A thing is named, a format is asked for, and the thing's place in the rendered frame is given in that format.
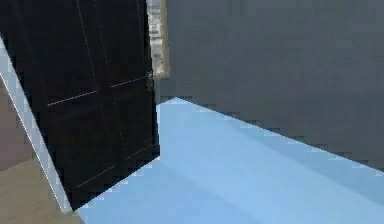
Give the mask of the black room door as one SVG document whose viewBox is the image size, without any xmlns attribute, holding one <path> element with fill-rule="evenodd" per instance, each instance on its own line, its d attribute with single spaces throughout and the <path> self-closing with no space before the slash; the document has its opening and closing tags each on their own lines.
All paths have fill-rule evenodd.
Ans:
<svg viewBox="0 0 384 224">
<path fill-rule="evenodd" d="M 60 210 L 160 155 L 146 0 L 0 0 L 0 73 Z"/>
</svg>

